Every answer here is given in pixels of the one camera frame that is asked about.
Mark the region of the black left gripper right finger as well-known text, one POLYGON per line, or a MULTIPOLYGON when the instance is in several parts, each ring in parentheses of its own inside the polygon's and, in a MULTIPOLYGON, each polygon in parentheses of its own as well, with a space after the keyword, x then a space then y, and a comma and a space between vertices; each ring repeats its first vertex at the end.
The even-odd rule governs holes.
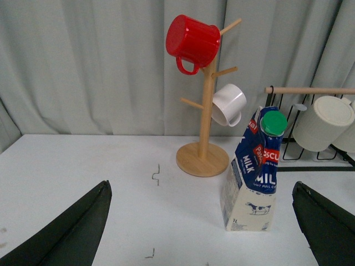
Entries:
POLYGON ((298 181, 293 209, 318 265, 354 265, 354 215, 298 181))

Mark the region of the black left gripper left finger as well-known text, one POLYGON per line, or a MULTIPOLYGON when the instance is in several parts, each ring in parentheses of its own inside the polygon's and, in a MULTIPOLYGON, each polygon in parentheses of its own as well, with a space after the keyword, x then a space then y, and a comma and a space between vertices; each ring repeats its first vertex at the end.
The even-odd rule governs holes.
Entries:
POLYGON ((1 265, 92 265, 107 222, 111 198, 109 181, 102 181, 2 257, 1 265))

